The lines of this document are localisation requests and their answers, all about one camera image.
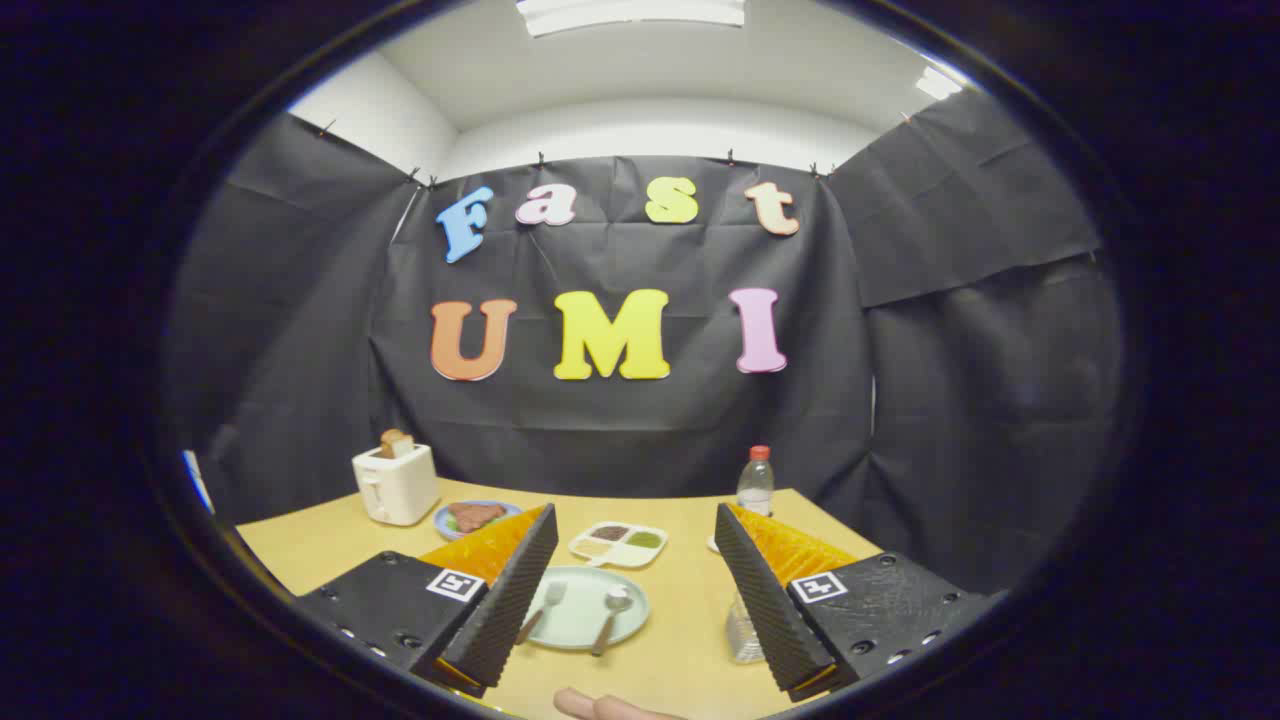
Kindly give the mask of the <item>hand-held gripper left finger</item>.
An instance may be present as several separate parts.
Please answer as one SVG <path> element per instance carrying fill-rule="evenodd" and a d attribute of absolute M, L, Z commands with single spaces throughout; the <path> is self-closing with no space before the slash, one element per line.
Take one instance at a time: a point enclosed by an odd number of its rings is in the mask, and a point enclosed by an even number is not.
<path fill-rule="evenodd" d="M 499 683 L 558 542 L 544 503 L 420 557 L 375 553 L 294 606 L 353 650 L 480 698 Z"/>

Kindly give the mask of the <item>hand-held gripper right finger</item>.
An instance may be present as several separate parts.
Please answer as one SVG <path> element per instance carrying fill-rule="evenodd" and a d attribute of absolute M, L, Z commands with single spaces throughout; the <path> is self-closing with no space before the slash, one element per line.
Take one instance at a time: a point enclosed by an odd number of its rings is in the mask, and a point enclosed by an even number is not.
<path fill-rule="evenodd" d="M 799 702 L 940 650 L 1006 597 L 965 591 L 899 552 L 855 559 L 721 503 L 716 543 L 777 687 Z"/>

